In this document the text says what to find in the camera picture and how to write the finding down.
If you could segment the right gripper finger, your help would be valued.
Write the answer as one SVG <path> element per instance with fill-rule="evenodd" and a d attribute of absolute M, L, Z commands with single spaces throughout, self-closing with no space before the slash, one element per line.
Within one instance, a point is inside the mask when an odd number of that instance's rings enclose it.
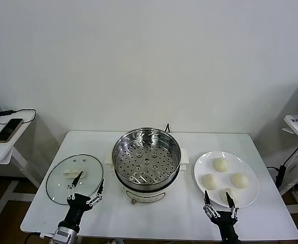
<path fill-rule="evenodd" d="M 211 201 L 208 195 L 207 190 L 204 191 L 204 206 L 203 206 L 203 210 L 205 212 L 205 214 L 208 216 L 208 218 L 211 219 L 216 219 L 219 217 L 218 212 L 213 208 L 213 206 L 211 205 Z"/>
<path fill-rule="evenodd" d="M 235 206 L 234 200 L 232 199 L 232 197 L 230 196 L 230 194 L 228 192 L 226 192 L 225 195 L 226 195 L 228 206 L 229 206 L 229 208 L 231 210 L 231 217 L 233 219 L 237 219 L 238 208 Z"/>

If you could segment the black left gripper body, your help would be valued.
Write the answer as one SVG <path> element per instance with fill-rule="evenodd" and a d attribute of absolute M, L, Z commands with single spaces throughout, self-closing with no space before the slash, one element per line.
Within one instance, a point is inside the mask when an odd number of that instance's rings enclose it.
<path fill-rule="evenodd" d="M 78 193 L 75 193 L 74 197 L 67 200 L 69 210 L 65 218 L 59 222 L 59 227 L 79 228 L 83 214 L 93 208 L 87 203 L 91 200 L 90 197 Z"/>

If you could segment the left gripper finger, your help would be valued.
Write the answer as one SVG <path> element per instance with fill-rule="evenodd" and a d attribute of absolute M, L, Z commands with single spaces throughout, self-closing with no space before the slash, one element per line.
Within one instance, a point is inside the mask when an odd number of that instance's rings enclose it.
<path fill-rule="evenodd" d="M 99 203 L 102 199 L 103 199 L 103 189 L 104 189 L 104 179 L 101 180 L 101 183 L 98 187 L 98 191 L 96 193 L 96 195 L 94 196 L 94 198 L 91 198 L 89 201 L 87 201 L 86 203 L 89 206 L 94 206 L 97 203 Z"/>
<path fill-rule="evenodd" d="M 78 182 L 81 178 L 81 176 L 83 175 L 83 171 L 81 171 L 72 181 L 72 183 L 70 185 L 68 185 L 68 197 L 67 199 L 70 200 L 74 200 L 75 199 L 75 187 L 78 185 Z"/>

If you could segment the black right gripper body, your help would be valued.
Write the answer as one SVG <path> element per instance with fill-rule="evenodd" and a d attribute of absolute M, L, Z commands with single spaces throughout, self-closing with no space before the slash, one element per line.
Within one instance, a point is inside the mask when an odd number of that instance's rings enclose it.
<path fill-rule="evenodd" d="M 211 217 L 210 221 L 217 225 L 221 235 L 221 242 L 225 244 L 240 244 L 239 237 L 235 232 L 236 218 L 232 218 L 229 211 L 218 211 L 219 217 Z"/>

